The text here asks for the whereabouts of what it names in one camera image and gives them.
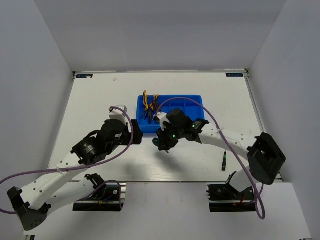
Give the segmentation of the yellow black needle-nose pliers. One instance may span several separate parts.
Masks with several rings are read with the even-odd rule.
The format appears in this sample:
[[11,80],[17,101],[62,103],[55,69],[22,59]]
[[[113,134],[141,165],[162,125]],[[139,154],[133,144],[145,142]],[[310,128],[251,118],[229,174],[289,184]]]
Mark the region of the yellow black needle-nose pliers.
[[[158,100],[159,95],[158,94],[154,94],[153,95],[153,100]],[[151,107],[151,114],[150,114],[150,119],[148,119],[148,124],[151,125],[152,121],[153,121],[153,113],[152,113],[152,103],[149,104],[149,106]]]

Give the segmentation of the yellow black combination pliers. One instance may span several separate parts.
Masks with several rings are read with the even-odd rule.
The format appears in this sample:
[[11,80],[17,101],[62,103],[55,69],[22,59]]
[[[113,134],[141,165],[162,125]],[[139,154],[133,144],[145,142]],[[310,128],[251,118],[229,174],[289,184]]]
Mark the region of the yellow black combination pliers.
[[149,120],[151,115],[151,107],[148,104],[148,94],[146,90],[144,90],[142,94],[142,103],[143,103],[143,112],[141,116]]

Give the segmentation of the slim black green screwdriver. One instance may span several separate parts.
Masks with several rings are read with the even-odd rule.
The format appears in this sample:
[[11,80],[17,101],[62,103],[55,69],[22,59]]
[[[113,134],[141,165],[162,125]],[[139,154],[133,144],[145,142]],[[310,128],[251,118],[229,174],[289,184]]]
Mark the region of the slim black green screwdriver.
[[227,151],[225,150],[223,153],[222,166],[221,166],[221,170],[223,172],[226,171],[226,164],[227,164]]

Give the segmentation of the green stubby screwdriver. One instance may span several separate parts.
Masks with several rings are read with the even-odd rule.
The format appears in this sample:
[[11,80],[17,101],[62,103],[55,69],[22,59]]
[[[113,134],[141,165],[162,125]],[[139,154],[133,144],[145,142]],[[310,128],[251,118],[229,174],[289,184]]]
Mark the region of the green stubby screwdriver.
[[156,146],[156,147],[158,147],[159,146],[159,139],[158,138],[153,138],[152,139],[152,143]]

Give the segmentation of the green hex key set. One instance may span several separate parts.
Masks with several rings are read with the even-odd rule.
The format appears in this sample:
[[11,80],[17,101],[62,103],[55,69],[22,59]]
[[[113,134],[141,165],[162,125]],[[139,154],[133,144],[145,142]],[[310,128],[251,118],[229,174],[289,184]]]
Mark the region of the green hex key set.
[[158,103],[157,100],[154,100],[154,99],[152,100],[151,109],[152,109],[153,117],[155,117],[157,113],[161,111],[160,104]]

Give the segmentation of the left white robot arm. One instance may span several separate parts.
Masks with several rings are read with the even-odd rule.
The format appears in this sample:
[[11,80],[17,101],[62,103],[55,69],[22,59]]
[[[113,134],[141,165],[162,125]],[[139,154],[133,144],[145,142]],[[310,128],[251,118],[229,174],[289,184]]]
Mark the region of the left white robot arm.
[[86,135],[72,147],[70,153],[54,169],[18,188],[7,191],[8,198],[23,229],[31,231],[47,219],[56,210],[78,201],[87,199],[105,200],[119,198],[120,185],[116,180],[104,180],[97,173],[86,174],[84,178],[72,183],[77,175],[89,168],[98,166],[117,147],[139,145],[143,132],[136,119],[126,122],[117,118],[108,119],[101,129]]

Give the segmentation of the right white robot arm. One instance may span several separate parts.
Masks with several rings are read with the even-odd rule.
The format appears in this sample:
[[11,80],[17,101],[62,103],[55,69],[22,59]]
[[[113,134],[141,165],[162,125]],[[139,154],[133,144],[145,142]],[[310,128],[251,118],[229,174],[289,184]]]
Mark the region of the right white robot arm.
[[191,120],[179,108],[169,113],[158,112],[155,119],[160,123],[156,132],[159,151],[169,151],[180,139],[186,139],[229,149],[237,157],[248,161],[248,166],[233,173],[226,181],[226,195],[233,200],[242,196],[244,190],[254,184],[272,185],[286,161],[284,153],[273,137],[265,132],[259,136],[252,136],[218,129],[214,123],[205,119]]

